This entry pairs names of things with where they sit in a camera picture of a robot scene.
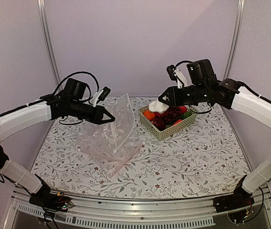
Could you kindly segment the red toy pepper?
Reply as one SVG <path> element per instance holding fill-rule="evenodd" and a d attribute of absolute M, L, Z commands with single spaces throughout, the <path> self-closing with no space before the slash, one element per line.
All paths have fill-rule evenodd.
<path fill-rule="evenodd" d="M 164 114 L 159 113 L 159 112 L 154 112 L 154 114 L 155 114 L 155 117 L 157 118 L 162 118 L 164 116 Z"/>

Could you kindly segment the clear pink-zipper zip bag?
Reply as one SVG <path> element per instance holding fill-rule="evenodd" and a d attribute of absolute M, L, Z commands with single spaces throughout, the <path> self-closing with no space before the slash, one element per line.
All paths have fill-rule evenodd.
<path fill-rule="evenodd" d="M 112 178 L 142 147 L 143 142 L 127 141 L 117 150 L 109 144 L 78 141 L 80 151 L 87 154 L 98 166 L 105 170 L 108 178 Z"/>

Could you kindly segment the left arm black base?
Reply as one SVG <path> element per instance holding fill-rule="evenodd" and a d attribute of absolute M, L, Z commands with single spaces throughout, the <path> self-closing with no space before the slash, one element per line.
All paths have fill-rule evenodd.
<path fill-rule="evenodd" d="M 36 175 L 36 177 L 41 181 L 42 187 L 37 193 L 30 194 L 29 203 L 54 212 L 67 212 L 68 209 L 73 207 L 72 199 L 66 196 L 64 192 L 57 194 L 51 193 L 51 189 L 47 183 L 39 176 Z"/>

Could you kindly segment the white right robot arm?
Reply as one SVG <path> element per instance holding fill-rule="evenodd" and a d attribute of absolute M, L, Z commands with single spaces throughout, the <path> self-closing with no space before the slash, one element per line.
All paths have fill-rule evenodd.
<path fill-rule="evenodd" d="M 169 107 L 181 105 L 218 104 L 228 110 L 242 113 L 271 129 L 271 101 L 254 92 L 244 82 L 230 78 L 217 79 L 208 59 L 184 61 L 192 84 L 187 85 L 178 65 L 166 68 L 169 78 L 177 83 L 167 88 L 157 99 L 161 104 L 159 112 Z M 271 159 L 262 162 L 252 172 L 243 177 L 230 196 L 233 208 L 240 208 L 248 200 L 248 195 L 271 180 Z"/>

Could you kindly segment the floral patterned table mat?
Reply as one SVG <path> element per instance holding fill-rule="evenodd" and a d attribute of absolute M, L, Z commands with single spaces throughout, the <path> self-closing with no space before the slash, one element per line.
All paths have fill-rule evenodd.
<path fill-rule="evenodd" d="M 192 198 L 231 192 L 249 166 L 222 110 L 214 106 L 194 124 L 158 141 L 135 121 L 141 149 L 113 177 L 76 141 L 82 125 L 55 122 L 36 157 L 32 172 L 64 192 L 115 198 Z"/>

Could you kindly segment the orange toy fruit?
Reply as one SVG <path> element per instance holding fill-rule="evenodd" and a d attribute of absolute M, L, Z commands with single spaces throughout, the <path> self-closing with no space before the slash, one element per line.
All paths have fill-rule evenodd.
<path fill-rule="evenodd" d="M 155 119 L 155 117 L 156 117 L 155 113 L 153 113 L 153 112 L 151 112 L 151 111 L 149 111 L 149 110 L 144 111 L 144 112 L 143 112 L 143 115 L 144 115 L 144 117 L 146 117 L 146 119 L 149 120 L 149 121 L 152 121 L 152 120 Z"/>

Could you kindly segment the aluminium frame post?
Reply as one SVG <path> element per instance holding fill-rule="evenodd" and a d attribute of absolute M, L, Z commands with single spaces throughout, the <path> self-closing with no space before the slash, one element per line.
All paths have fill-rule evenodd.
<path fill-rule="evenodd" d="M 237 51 L 238 41 L 239 41 L 241 27 L 242 27 L 245 2 L 246 2 L 245 0 L 238 0 L 233 35 L 232 35 L 232 39 L 230 43 L 230 49 L 229 49 L 229 54 L 228 54 L 228 58 L 227 58 L 226 66 L 225 66 L 223 79 L 227 79 L 230 77 L 230 73 L 233 67 L 234 58 Z"/>
<path fill-rule="evenodd" d="M 45 1 L 37 0 L 37 6 L 38 6 L 38 13 L 39 13 L 39 18 L 41 22 L 41 27 L 42 27 L 43 39 L 44 39 L 45 48 L 47 51 L 52 75 L 53 75 L 56 85 L 59 86 L 59 89 L 62 89 L 62 85 L 60 84 L 61 78 L 60 78 L 60 74 L 59 74 L 59 70 L 58 70 L 58 66 L 57 66 L 57 62 L 56 62 L 56 58 L 55 58 L 55 54 L 54 54 L 54 50 L 52 46 Z"/>

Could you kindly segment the left aluminium frame post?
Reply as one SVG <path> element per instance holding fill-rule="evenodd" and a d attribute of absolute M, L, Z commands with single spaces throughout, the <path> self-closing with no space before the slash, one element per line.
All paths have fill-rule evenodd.
<path fill-rule="evenodd" d="M 59 70 L 58 70 L 58 66 L 57 66 L 57 62 L 56 62 L 56 58 L 55 58 L 55 54 L 54 54 L 54 50 L 52 46 L 45 1 L 37 0 L 37 6 L 38 6 L 38 13 L 39 13 L 39 18 L 41 22 L 41 27 L 42 27 L 43 39 L 44 39 L 45 48 L 47 51 L 52 75 L 53 75 L 56 85 L 59 86 L 59 89 L 62 89 L 62 85 L 60 84 L 61 78 L 60 78 L 60 74 L 59 74 Z"/>

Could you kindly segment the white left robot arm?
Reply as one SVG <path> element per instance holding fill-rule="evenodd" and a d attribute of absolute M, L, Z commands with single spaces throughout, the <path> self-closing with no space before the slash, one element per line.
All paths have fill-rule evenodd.
<path fill-rule="evenodd" d="M 33 125 L 59 117 L 76 117 L 96 125 L 113 122 L 115 117 L 105 107 L 98 105 L 111 90 L 104 87 L 92 98 L 83 99 L 86 88 L 88 88 L 86 83 L 68 79 L 60 92 L 54 91 L 34 102 L 0 114 L 0 174 L 35 194 L 35 199 L 43 207 L 50 207 L 54 202 L 53 195 L 44 189 L 48 186 L 43 184 L 38 176 L 10 160 L 1 142 Z"/>

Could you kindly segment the white toy garlic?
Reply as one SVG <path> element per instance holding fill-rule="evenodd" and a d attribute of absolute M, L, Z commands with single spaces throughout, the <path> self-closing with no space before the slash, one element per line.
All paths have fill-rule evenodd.
<path fill-rule="evenodd" d="M 156 101 L 153 101 L 151 102 L 149 105 L 148 105 L 148 109 L 149 111 L 151 112 L 158 112 L 160 114 L 164 113 L 165 111 L 167 111 L 169 108 L 168 105 L 156 100 Z"/>

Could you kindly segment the aluminium front rail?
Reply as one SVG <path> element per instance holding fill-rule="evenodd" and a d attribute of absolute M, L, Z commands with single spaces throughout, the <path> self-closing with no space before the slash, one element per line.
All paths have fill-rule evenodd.
<path fill-rule="evenodd" d="M 127 199 L 68 193 L 73 207 L 51 219 L 29 203 L 16 187 L 11 195 L 5 229 L 271 229 L 271 194 L 267 187 L 253 195 L 249 218 L 234 223 L 243 208 L 217 212 L 213 196 L 178 199 Z"/>

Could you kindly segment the clear white-dotted zip bag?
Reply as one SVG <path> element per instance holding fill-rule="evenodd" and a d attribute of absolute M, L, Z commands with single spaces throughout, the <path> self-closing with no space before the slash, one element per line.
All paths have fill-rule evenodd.
<path fill-rule="evenodd" d="M 128 94 L 118 98 L 109 108 L 115 121 L 102 125 L 87 123 L 78 135 L 78 144 L 82 152 L 101 153 L 105 157 L 117 154 L 130 137 L 135 116 Z"/>

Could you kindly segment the dark purple toy grapes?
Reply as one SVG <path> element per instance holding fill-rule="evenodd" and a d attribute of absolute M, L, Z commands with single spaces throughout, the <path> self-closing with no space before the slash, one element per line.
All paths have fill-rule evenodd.
<path fill-rule="evenodd" d="M 162 117 L 166 125 L 171 125 L 179 119 L 182 113 L 183 110 L 181 110 L 179 107 L 171 107 L 162 114 Z"/>

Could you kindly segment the red toy tomato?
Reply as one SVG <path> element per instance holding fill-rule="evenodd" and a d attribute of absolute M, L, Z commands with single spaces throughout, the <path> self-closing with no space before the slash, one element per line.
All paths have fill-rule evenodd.
<path fill-rule="evenodd" d="M 179 106 L 179 109 L 181 114 L 184 114 L 188 111 L 188 109 L 185 106 Z"/>

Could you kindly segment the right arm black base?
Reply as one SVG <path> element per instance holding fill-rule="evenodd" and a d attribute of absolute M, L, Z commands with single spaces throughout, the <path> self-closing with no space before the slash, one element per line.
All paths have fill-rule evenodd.
<path fill-rule="evenodd" d="M 219 196 L 213 199 L 213 206 L 217 213 L 236 210 L 238 208 L 246 208 L 228 214 L 229 220 L 234 224 L 244 223 L 252 212 L 253 204 L 255 203 L 252 194 L 249 194 L 242 188 L 242 182 L 245 177 L 246 176 L 238 182 L 232 194 Z"/>

